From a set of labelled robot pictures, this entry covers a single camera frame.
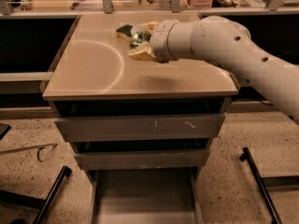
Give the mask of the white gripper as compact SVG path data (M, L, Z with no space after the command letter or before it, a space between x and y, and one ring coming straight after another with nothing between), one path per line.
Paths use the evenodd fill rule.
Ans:
M178 23L178 20L166 20L162 22L150 21L138 24L138 32L153 31L149 40L149 45L140 45L128 52L130 58L136 61L146 61L158 63L168 63L174 61L175 57L171 54L168 46L168 37L172 28Z

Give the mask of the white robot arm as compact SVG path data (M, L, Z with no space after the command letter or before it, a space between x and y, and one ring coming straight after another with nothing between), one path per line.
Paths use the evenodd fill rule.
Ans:
M299 124L299 66L259 48L243 25L210 16L191 22L150 22L140 30L150 39L128 52L132 59L157 63L190 59L218 66L247 81Z

